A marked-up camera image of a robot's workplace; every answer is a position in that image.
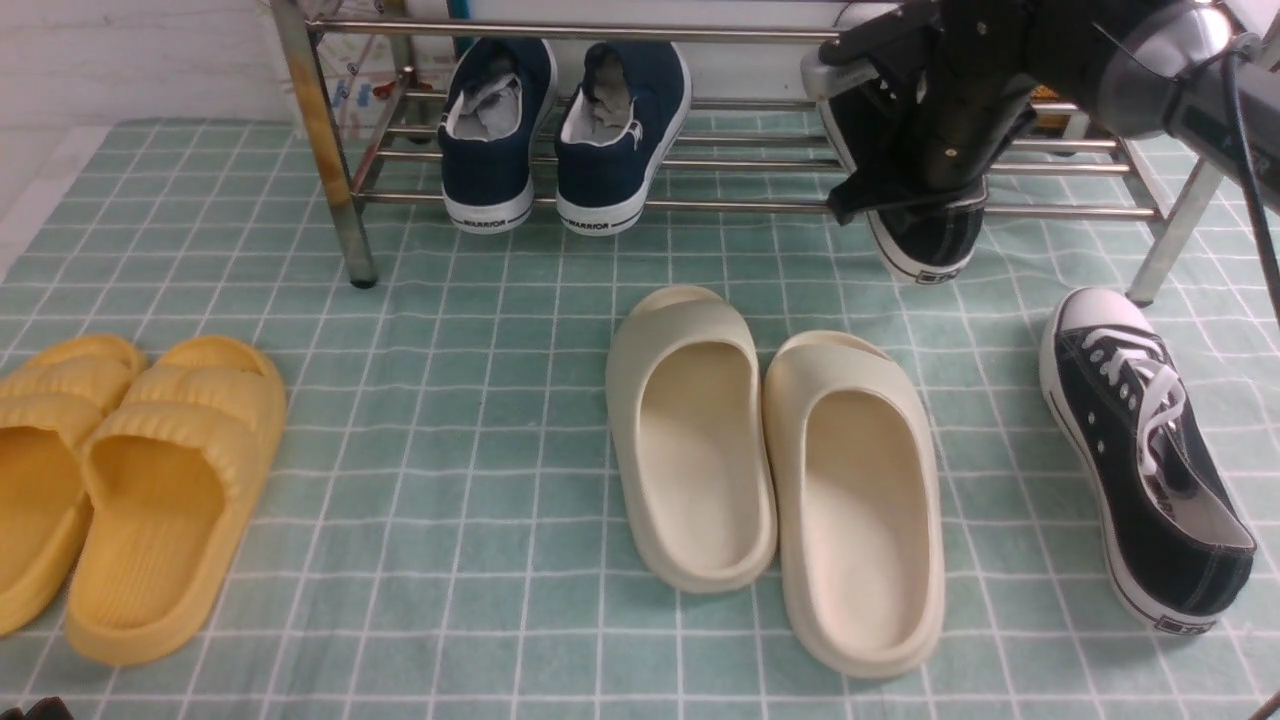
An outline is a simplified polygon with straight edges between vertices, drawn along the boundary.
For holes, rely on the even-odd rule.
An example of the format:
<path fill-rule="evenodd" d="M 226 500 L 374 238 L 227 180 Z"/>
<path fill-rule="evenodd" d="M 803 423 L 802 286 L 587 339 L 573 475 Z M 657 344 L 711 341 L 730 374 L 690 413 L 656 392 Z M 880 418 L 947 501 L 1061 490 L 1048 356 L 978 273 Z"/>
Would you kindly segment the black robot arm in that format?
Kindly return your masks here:
<path fill-rule="evenodd" d="M 1277 76 L 1257 44 L 1194 1 L 908 1 L 818 50 L 869 64 L 893 97 L 828 209 L 847 223 L 969 193 L 1041 86 L 1116 136 L 1178 138 L 1276 209 Z"/>

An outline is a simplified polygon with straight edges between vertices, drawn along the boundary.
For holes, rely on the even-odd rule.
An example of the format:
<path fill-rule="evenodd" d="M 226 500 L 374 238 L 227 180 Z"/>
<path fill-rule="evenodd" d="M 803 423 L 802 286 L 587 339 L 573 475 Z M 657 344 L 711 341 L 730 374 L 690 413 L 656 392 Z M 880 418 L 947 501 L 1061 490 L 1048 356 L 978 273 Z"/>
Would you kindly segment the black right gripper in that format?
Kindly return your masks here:
<path fill-rule="evenodd" d="M 882 136 L 852 150 L 852 169 L 828 195 L 833 219 L 877 213 L 909 224 L 980 224 L 986 177 L 1034 115 L 1036 45 L 1056 12 L 1053 1 L 905 1 L 826 40 L 823 99 L 872 76 L 892 97 L 878 109 Z"/>

